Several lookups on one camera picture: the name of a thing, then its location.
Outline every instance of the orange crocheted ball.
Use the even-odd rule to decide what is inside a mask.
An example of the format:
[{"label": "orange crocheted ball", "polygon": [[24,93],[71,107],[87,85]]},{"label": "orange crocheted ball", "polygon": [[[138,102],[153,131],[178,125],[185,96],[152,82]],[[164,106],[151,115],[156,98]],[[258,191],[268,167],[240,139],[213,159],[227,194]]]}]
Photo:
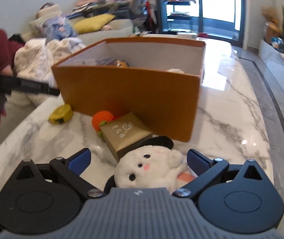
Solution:
[{"label": "orange crocheted ball", "polygon": [[100,131],[100,123],[103,121],[110,122],[113,120],[114,115],[109,111],[100,111],[94,114],[92,118],[92,126],[95,131]]}]

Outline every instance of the triangular cutout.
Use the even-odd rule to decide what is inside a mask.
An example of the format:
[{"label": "triangular cutout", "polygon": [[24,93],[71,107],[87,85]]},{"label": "triangular cutout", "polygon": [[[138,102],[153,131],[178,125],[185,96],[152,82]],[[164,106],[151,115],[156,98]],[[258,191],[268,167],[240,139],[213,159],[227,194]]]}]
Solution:
[{"label": "triangular cutout", "polygon": [[248,179],[254,179],[254,180],[261,180],[262,177],[260,176],[259,172],[257,171],[255,166],[250,166],[248,167],[244,178],[248,178]]},{"label": "triangular cutout", "polygon": [[32,173],[31,168],[29,166],[24,166],[19,172],[17,176],[17,180],[30,179],[33,177],[34,177],[34,174]]}]

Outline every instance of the orange plush toy in box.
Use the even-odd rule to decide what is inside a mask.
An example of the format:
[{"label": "orange plush toy in box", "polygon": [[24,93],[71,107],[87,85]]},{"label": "orange plush toy in box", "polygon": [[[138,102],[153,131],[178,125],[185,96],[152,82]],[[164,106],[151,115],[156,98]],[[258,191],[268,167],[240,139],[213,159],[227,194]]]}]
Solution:
[{"label": "orange plush toy in box", "polygon": [[99,135],[101,135],[100,126],[109,123],[110,121],[114,120],[114,115],[109,111],[100,111],[94,114],[92,117],[92,126]]}]

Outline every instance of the open cardboard box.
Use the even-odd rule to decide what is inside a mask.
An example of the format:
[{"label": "open cardboard box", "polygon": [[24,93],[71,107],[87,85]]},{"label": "open cardboard box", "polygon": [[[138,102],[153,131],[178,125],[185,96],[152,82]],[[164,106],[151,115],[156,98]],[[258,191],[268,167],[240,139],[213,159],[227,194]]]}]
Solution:
[{"label": "open cardboard box", "polygon": [[[203,78],[205,42],[133,37],[106,39],[52,67],[66,103],[93,116],[107,110],[134,114],[157,135],[189,141]],[[130,68],[90,66],[92,59],[116,58]],[[185,74],[167,72],[171,68]]]}]

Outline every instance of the red cloth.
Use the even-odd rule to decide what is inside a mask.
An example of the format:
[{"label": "red cloth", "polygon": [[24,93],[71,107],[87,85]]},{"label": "red cloth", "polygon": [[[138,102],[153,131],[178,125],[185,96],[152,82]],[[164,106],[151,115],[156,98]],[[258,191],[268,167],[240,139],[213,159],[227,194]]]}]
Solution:
[{"label": "red cloth", "polygon": [[7,33],[0,29],[0,71],[7,65],[13,68],[16,52],[23,46],[19,42],[9,41]]}]

